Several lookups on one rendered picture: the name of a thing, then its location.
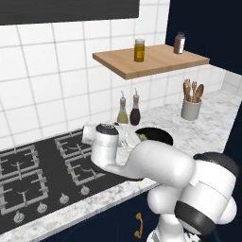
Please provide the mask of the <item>navy cabinet side panel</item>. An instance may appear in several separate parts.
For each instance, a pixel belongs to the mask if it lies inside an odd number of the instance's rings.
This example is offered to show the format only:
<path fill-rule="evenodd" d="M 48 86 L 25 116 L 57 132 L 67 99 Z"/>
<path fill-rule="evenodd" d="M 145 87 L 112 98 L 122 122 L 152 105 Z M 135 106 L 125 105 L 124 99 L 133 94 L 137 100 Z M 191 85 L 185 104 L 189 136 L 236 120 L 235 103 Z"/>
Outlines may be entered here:
<path fill-rule="evenodd" d="M 242 165 L 242 102 L 233 121 L 224 153 L 230 156 L 237 164 Z"/>

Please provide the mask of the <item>wooden spatula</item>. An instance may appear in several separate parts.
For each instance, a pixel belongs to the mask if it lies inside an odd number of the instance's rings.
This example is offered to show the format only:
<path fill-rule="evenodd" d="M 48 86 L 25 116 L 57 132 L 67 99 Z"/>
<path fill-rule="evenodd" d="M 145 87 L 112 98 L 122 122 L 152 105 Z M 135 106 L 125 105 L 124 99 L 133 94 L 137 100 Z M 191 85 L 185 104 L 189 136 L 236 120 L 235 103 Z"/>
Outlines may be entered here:
<path fill-rule="evenodd" d="M 188 102 L 191 102 L 191 82 L 190 79 L 185 79 L 183 82 L 183 93 L 184 93 L 184 99 Z"/>

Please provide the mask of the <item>wooden spoon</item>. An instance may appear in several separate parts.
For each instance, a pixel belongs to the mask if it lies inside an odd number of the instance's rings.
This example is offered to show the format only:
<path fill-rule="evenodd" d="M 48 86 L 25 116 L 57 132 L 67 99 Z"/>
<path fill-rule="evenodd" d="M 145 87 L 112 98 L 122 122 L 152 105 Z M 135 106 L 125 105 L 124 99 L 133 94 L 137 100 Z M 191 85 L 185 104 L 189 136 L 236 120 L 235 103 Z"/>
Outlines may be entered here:
<path fill-rule="evenodd" d="M 195 92 L 195 96 L 194 96 L 194 102 L 195 103 L 199 102 L 199 99 L 201 98 L 203 91 L 204 91 L 204 85 L 200 84 L 200 86 L 197 88 L 197 90 Z"/>

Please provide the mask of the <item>black gas hob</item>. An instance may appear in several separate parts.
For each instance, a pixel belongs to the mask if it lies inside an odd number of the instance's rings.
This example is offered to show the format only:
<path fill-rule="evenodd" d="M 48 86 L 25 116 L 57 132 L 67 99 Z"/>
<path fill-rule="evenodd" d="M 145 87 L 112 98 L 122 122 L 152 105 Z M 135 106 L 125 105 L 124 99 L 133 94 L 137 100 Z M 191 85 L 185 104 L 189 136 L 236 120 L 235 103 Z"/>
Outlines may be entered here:
<path fill-rule="evenodd" d="M 105 191 L 126 179 L 103 173 L 91 163 L 91 147 L 74 130 L 36 143 L 0 151 L 0 234 Z M 82 186 L 90 189 L 87 196 Z M 69 197 L 60 204 L 61 194 Z M 39 214 L 40 203 L 47 205 Z M 21 223 L 13 218 L 25 215 Z"/>

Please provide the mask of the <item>black range hood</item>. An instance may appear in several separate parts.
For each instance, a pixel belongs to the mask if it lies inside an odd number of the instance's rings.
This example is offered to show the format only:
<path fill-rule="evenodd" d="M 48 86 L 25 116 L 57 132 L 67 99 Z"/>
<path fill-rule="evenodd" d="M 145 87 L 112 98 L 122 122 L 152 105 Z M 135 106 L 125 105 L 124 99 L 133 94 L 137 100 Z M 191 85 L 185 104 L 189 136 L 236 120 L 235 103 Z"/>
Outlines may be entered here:
<path fill-rule="evenodd" d="M 0 26 L 131 19 L 140 0 L 0 0 Z"/>

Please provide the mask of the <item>brown spice jar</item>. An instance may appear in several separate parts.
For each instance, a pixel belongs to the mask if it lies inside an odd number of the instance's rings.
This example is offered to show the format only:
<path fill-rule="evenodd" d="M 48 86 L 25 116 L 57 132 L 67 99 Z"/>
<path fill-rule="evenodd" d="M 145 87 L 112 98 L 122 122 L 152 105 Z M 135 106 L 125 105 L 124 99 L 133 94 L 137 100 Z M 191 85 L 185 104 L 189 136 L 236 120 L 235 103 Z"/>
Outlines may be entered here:
<path fill-rule="evenodd" d="M 183 52 L 185 43 L 185 36 L 183 32 L 179 32 L 177 36 L 175 37 L 174 42 L 174 53 L 175 54 L 181 54 Z"/>

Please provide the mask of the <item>grey utensil pot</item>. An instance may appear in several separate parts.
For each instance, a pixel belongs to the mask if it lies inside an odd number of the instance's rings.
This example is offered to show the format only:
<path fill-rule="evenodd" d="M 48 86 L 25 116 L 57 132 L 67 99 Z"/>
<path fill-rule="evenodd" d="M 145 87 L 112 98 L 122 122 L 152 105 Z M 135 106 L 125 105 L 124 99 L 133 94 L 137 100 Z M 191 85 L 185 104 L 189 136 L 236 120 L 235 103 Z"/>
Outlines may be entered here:
<path fill-rule="evenodd" d="M 181 107 L 181 118 L 188 121 L 195 121 L 199 117 L 201 100 L 197 103 L 184 100 Z"/>

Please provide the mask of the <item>wooden wall shelf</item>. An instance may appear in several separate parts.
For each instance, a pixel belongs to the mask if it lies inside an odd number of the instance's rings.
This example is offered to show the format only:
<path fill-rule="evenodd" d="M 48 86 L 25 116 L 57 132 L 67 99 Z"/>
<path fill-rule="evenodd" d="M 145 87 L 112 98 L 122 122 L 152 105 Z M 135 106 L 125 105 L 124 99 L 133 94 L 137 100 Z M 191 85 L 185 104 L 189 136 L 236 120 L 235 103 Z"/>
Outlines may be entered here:
<path fill-rule="evenodd" d="M 152 45 L 145 48 L 142 62 L 134 60 L 132 48 L 97 52 L 93 59 L 116 73 L 123 79 L 146 77 L 170 71 L 208 64 L 210 59 L 189 51 L 175 54 L 167 44 Z"/>

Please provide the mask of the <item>navy tall cabinet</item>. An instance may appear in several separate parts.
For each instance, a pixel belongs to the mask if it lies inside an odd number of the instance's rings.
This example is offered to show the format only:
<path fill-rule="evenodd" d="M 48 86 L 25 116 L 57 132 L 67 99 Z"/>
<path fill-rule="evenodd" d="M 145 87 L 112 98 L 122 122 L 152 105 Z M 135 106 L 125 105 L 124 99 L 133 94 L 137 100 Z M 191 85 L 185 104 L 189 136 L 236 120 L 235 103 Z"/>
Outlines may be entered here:
<path fill-rule="evenodd" d="M 178 32 L 185 50 L 242 76 L 242 0 L 170 0 L 165 43 Z"/>

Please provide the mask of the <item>yellow spice jar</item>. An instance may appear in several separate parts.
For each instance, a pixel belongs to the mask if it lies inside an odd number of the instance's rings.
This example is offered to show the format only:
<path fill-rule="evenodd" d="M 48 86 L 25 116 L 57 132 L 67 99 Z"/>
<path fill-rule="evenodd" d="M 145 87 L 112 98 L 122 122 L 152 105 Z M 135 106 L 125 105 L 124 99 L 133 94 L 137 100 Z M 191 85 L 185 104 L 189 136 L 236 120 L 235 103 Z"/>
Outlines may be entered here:
<path fill-rule="evenodd" d="M 134 60 L 137 62 L 142 62 L 145 57 L 145 40 L 136 39 L 134 45 Z"/>

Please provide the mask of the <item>olive oil bottle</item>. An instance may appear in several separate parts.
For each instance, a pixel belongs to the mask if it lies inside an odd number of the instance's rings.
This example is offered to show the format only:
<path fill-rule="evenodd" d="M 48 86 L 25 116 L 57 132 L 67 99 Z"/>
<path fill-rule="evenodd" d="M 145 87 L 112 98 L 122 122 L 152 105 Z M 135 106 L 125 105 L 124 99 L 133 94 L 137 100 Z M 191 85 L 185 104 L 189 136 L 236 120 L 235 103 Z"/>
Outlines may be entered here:
<path fill-rule="evenodd" d="M 120 109 L 117 115 L 117 122 L 122 124 L 128 124 L 129 119 L 126 112 L 126 98 L 122 95 L 120 98 Z"/>

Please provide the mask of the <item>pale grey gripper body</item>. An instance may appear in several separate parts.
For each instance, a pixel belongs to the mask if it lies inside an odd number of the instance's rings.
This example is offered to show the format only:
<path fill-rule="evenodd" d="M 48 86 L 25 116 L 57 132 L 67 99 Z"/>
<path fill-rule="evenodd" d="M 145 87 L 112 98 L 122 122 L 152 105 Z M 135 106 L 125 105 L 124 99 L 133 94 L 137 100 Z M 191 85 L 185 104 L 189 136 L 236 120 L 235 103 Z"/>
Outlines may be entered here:
<path fill-rule="evenodd" d="M 126 151 L 132 151 L 141 142 L 131 125 L 119 124 L 116 128 L 119 132 L 119 144 Z"/>

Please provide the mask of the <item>navy cupboard door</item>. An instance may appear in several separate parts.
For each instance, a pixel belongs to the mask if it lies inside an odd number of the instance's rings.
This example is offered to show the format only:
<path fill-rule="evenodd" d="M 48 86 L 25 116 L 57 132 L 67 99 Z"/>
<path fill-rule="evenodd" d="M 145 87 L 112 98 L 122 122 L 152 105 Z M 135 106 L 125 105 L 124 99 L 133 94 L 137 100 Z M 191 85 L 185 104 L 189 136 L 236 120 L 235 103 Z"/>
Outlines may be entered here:
<path fill-rule="evenodd" d="M 139 229 L 139 221 L 135 217 L 138 213 L 142 214 L 144 221 L 141 239 L 134 236 Z M 158 221 L 159 216 L 147 205 L 145 192 L 41 242 L 146 242 Z"/>

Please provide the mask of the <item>dark vinegar bottle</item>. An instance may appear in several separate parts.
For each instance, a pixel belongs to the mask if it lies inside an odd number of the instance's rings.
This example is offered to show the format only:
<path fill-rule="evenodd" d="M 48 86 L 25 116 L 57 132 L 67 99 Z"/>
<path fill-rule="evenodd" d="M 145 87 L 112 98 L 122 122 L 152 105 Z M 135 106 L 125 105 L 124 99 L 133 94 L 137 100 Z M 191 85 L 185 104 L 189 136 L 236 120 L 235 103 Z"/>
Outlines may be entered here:
<path fill-rule="evenodd" d="M 133 105 L 132 110 L 130 112 L 130 123 L 133 126 L 137 126 L 140 122 L 141 114 L 139 110 L 139 95 L 138 93 L 135 93 L 133 95 Z"/>

